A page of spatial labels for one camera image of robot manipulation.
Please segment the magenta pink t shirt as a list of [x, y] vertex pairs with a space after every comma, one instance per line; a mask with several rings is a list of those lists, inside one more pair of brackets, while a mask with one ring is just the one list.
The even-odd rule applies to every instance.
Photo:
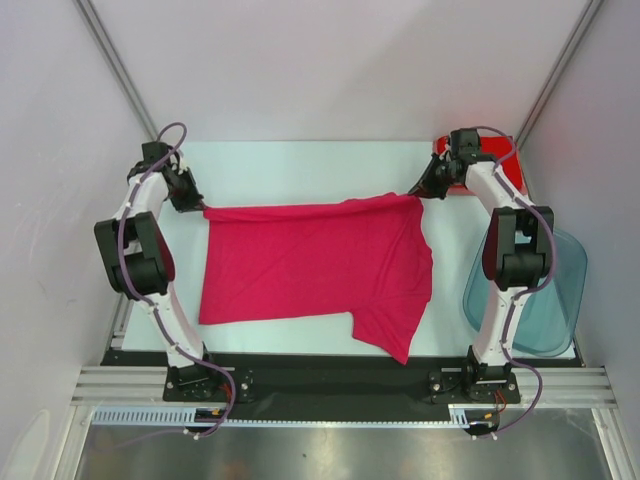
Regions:
[[406, 364], [433, 290], [417, 197], [208, 208], [199, 322], [348, 313], [354, 339]]

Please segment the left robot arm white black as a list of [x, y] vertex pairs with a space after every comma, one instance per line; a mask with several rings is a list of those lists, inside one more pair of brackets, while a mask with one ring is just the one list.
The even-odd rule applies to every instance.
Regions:
[[205, 207], [178, 149], [156, 140], [142, 145], [142, 160], [127, 176], [126, 198], [114, 216], [94, 226], [113, 290], [139, 305], [165, 347], [167, 402], [230, 401], [229, 380], [189, 323], [174, 288], [176, 267], [158, 224], [163, 204], [179, 213]]

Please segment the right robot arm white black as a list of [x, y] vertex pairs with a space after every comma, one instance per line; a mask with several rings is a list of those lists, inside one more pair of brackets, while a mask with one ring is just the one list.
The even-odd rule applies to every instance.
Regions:
[[507, 177], [504, 157], [484, 151], [480, 127], [453, 130], [410, 195], [444, 199], [453, 186], [475, 195], [490, 215], [482, 268], [490, 283], [478, 336], [469, 347], [454, 398], [490, 403], [516, 387], [513, 342], [528, 299], [544, 289], [555, 269], [554, 213], [537, 206]]

